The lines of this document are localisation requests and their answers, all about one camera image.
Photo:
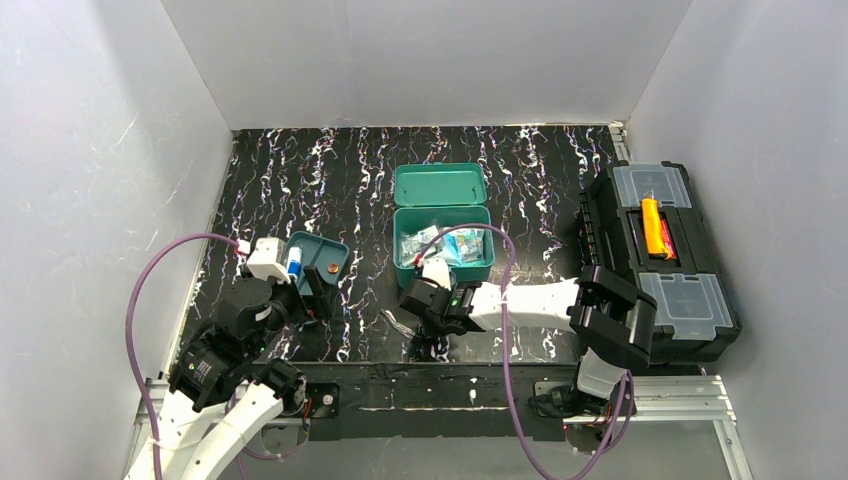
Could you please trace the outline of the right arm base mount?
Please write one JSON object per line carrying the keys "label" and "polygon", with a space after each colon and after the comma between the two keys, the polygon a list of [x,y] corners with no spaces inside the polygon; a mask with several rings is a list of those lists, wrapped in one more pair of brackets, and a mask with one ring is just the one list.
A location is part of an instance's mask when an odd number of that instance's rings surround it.
{"label": "right arm base mount", "polygon": [[624,398],[618,410],[618,417],[635,415],[638,409],[633,385],[626,379],[613,387],[609,399],[582,392],[572,384],[537,382],[534,384],[534,395],[527,400],[527,405],[541,417],[558,419],[588,417],[590,422],[608,422],[612,420],[617,408],[617,395],[621,387],[624,387]]}

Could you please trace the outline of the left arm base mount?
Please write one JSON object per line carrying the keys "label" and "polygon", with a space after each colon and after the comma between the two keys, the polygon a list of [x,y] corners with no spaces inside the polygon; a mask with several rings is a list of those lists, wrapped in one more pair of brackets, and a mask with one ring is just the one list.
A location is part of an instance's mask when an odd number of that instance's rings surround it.
{"label": "left arm base mount", "polygon": [[331,382],[308,383],[304,399],[300,402],[286,401],[280,418],[300,417],[307,419],[336,418],[339,412],[340,386]]}

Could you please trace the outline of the small scissors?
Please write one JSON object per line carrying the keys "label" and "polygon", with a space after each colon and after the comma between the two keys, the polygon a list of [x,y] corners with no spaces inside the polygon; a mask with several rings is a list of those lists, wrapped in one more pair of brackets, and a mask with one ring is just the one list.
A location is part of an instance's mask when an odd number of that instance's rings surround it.
{"label": "small scissors", "polygon": [[384,318],[384,320],[389,324],[392,329],[402,335],[405,339],[412,340],[416,336],[416,331],[398,321],[391,311],[381,310],[380,315]]}

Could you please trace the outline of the teal medicine box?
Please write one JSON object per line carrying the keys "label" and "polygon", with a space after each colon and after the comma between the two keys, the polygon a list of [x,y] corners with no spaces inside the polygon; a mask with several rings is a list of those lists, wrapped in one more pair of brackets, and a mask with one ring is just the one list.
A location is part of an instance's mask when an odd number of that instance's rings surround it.
{"label": "teal medicine box", "polygon": [[394,173],[392,261],[399,288],[416,276],[412,262],[421,251],[412,238],[461,224],[489,224],[488,191],[477,163],[407,164]]}

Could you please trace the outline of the white ointment tube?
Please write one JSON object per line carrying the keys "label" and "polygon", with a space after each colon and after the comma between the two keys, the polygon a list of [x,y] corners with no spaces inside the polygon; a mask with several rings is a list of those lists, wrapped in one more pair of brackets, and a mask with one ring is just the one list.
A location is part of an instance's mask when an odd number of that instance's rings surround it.
{"label": "white ointment tube", "polygon": [[286,257],[286,273],[292,282],[296,282],[302,271],[302,249],[299,246],[292,246],[287,251]]}

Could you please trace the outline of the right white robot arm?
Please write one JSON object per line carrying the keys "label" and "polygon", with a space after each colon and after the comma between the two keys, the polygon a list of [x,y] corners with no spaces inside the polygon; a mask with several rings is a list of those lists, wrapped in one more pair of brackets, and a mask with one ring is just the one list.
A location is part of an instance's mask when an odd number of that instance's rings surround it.
{"label": "right white robot arm", "polygon": [[426,337],[512,326],[569,330],[587,348],[576,388],[604,400],[626,371],[648,366],[658,310],[654,297],[601,266],[568,281],[507,286],[452,284],[447,267],[427,266],[399,306],[420,319]]}

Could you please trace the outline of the teal insert tray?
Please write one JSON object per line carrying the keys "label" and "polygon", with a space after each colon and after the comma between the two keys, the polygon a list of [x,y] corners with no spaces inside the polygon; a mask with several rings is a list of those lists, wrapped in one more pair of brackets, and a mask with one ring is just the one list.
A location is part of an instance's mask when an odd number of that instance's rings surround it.
{"label": "teal insert tray", "polygon": [[[318,269],[323,280],[331,285],[330,289],[338,288],[350,263],[350,248],[347,245],[306,231],[296,231],[289,237],[286,244],[285,260],[287,251],[292,246],[299,246],[302,249],[302,271],[304,267],[313,265]],[[307,295],[310,289],[302,271],[295,285],[304,300],[307,313],[310,314],[307,306]]]}

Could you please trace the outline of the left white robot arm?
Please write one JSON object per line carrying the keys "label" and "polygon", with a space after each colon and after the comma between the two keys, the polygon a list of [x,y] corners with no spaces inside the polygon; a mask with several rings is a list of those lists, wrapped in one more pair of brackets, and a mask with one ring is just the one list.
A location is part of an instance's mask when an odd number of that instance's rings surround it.
{"label": "left white robot arm", "polygon": [[282,358],[260,359],[284,328],[334,313],[337,287],[315,267],[305,267],[297,280],[235,280],[182,348],[159,407],[133,341],[142,285],[138,281],[131,293],[124,334],[150,434],[126,478],[216,479],[270,420],[308,412],[305,374]]}

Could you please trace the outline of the blue white pouch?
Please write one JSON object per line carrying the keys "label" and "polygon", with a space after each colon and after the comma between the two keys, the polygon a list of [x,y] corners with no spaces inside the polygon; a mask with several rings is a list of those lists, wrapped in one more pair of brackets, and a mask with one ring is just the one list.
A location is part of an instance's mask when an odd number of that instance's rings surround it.
{"label": "blue white pouch", "polygon": [[470,267],[482,265],[485,231],[482,229],[457,229],[442,237],[440,256],[449,266]]}

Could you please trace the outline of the clear bag of packets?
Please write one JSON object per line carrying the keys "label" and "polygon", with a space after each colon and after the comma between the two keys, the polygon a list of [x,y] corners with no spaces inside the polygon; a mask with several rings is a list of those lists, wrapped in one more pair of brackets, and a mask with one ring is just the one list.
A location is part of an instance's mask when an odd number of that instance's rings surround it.
{"label": "clear bag of packets", "polygon": [[413,233],[401,232],[397,243],[398,263],[402,267],[412,265],[416,256],[439,233],[436,225],[430,225]]}

